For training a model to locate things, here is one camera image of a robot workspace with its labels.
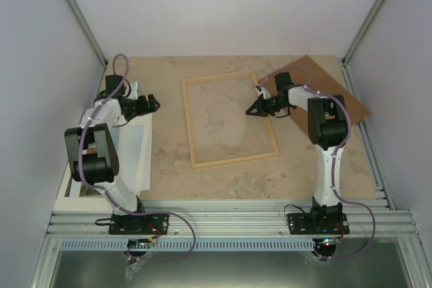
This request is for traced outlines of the white photo mat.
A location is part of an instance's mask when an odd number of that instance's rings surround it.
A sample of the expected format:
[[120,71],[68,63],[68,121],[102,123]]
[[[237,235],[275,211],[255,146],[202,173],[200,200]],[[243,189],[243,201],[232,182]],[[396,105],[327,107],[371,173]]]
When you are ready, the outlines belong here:
[[[122,126],[127,125],[123,119],[120,120],[120,123]],[[112,131],[115,148],[117,150],[117,132],[115,128],[113,128]],[[81,196],[80,190],[81,185],[72,179],[70,168],[66,167],[53,210],[55,212],[112,213],[112,207],[102,195]]]

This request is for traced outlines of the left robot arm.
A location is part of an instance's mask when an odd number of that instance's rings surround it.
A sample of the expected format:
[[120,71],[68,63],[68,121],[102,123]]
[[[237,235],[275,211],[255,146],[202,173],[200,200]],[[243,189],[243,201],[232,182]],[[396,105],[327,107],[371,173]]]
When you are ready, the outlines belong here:
[[126,215],[124,225],[132,233],[142,233],[147,216],[137,195],[119,177],[120,159],[111,130],[120,120],[129,122],[150,115],[160,107],[153,94],[139,95],[138,84],[120,75],[105,77],[105,89],[85,110],[80,125],[65,130],[64,139],[72,178],[96,190],[112,206],[113,214]]

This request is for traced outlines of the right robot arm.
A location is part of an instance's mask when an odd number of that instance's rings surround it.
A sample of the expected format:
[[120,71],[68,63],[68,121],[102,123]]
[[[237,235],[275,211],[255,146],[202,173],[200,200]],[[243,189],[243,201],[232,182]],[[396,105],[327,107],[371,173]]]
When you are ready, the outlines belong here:
[[317,233],[326,233],[334,226],[334,217],[342,214],[340,165],[352,130],[344,97],[295,84],[288,72],[275,75],[275,84],[277,94],[273,96],[262,84],[254,88],[258,97],[246,114],[278,117],[277,114],[285,110],[284,117],[288,117],[293,109],[301,108],[307,112],[308,138],[318,156],[310,227]]

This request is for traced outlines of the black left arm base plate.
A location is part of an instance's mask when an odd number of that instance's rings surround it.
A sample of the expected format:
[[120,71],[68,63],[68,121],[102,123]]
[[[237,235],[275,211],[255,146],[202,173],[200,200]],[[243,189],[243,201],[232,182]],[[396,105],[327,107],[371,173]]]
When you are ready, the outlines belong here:
[[168,214],[150,214],[146,216],[115,215],[111,216],[108,233],[110,235],[166,235],[169,225]]

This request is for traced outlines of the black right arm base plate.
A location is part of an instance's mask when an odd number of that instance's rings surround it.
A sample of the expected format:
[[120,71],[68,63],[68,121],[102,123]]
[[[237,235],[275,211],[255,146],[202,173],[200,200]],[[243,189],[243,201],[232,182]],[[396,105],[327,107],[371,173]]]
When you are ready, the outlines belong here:
[[288,229],[291,235],[342,235],[349,234],[350,228],[345,213],[341,217],[312,220],[309,213],[286,214]]

